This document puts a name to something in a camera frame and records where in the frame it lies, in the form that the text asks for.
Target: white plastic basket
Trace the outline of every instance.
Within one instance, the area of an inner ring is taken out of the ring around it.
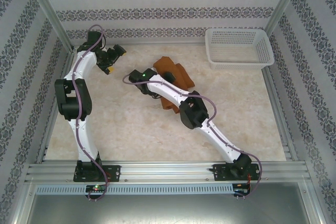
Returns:
[[[261,29],[208,29],[205,48],[212,69],[258,70],[274,63],[271,44]]]

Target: metal panel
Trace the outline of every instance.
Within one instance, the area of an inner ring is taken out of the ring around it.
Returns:
[[[297,184],[262,184],[246,200],[231,195],[36,195],[29,217],[48,223],[309,223]]]

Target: yellow component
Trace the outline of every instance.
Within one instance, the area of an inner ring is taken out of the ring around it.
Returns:
[[[114,67],[111,66],[111,67],[108,67],[107,69],[110,71],[110,72],[109,72],[109,74],[110,74],[110,73],[112,73],[112,71],[114,70]]]

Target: orange towel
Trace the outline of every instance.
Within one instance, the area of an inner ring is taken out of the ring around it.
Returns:
[[[189,88],[195,86],[194,82],[190,79],[182,65],[179,63],[175,64],[169,57],[163,56],[160,60],[153,64],[153,67],[161,76],[164,76],[166,72],[172,73],[175,77],[173,84],[180,89],[188,90]],[[180,112],[179,108],[166,98],[161,97],[161,103],[164,110],[173,109],[175,113]]]

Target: white robotic arm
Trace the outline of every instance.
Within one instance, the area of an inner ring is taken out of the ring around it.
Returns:
[[[251,159],[238,147],[232,144],[225,135],[209,120],[207,109],[202,100],[202,96],[196,91],[188,92],[179,89],[171,82],[174,76],[171,73],[170,82],[162,78],[153,69],[147,69],[140,73],[133,70],[129,74],[129,81],[134,84],[143,94],[153,96],[161,95],[174,103],[180,109],[182,123],[189,129],[195,129],[202,132],[207,139],[218,149],[224,160],[232,163],[230,172],[239,177],[245,174],[246,169],[250,167]]]
[[[154,82],[148,83],[147,86],[148,86],[149,91],[157,93],[165,97],[167,100],[174,103],[174,105],[177,107],[181,105],[181,102],[184,102],[185,100],[188,99],[188,97],[181,95],[181,94],[188,95],[189,94],[188,91],[179,89],[175,85],[164,80],[159,74],[154,75],[149,80],[158,82],[158,83],[154,83]],[[221,131],[219,131],[219,129],[215,126],[215,124],[212,121],[209,122],[209,126],[208,126],[207,120],[204,120],[202,122],[202,127],[196,127],[195,129],[197,131],[202,132],[207,137],[207,139],[221,153],[222,157],[224,158],[226,162],[233,163],[234,160],[237,160],[239,158],[240,152],[235,151],[232,148],[228,147],[226,144],[224,144],[210,128],[214,129],[217,135],[219,135],[221,139],[225,140],[226,143],[238,149],[238,147],[232,144],[226,138],[226,136]]]
[[[64,77],[64,79],[71,81],[72,74],[74,73],[74,67],[76,63],[82,58],[82,55],[85,51],[81,51],[77,53],[76,62],[73,64],[70,72]],[[91,69],[97,64],[96,54],[94,52],[88,52],[84,58],[81,60],[80,64],[77,67],[75,72],[75,80],[82,79],[85,80],[89,77]],[[76,119],[70,119],[69,124],[72,128],[73,134],[76,137]],[[85,117],[84,120],[79,120],[79,129],[78,129],[78,137],[82,146],[85,148],[86,152],[93,158],[96,159],[98,156],[98,150],[94,144],[90,123],[89,123],[89,116]],[[77,149],[78,149],[78,160],[83,162],[90,162],[90,158],[83,152],[81,147],[78,145],[76,141]]]
[[[102,50],[99,38],[100,32],[89,31],[88,40],[77,49],[77,58],[70,72],[55,81],[58,110],[68,120],[77,143],[79,155],[74,176],[77,182],[97,181],[102,175],[99,171],[101,159],[90,131],[92,102],[85,80],[95,65],[109,74],[116,60],[126,53],[119,45]]]

